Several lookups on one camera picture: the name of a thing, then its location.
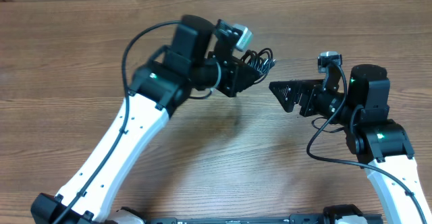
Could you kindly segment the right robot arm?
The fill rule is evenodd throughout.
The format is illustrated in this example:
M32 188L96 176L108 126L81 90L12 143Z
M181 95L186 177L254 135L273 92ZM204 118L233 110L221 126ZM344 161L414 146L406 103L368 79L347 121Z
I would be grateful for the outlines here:
M388 117L390 81L378 65L354 66L346 76L338 63L319 66L320 80L290 80L269 85L284 111L300 105L300 115L320 115L325 122L306 145L309 157L364 169L388 223L430 223L431 210L420 185L414 148L406 130ZM329 124L346 135L355 161L321 157L312 143Z

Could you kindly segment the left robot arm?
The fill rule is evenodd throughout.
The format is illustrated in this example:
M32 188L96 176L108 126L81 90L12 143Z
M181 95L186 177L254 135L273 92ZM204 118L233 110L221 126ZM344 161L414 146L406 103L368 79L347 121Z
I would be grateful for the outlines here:
M36 223L105 222L140 154L193 90L234 97L258 80L258 71L233 55L252 41L247 27L193 15L175 24L171 44L123 78L122 106L83 166L55 195L36 197L30 209Z

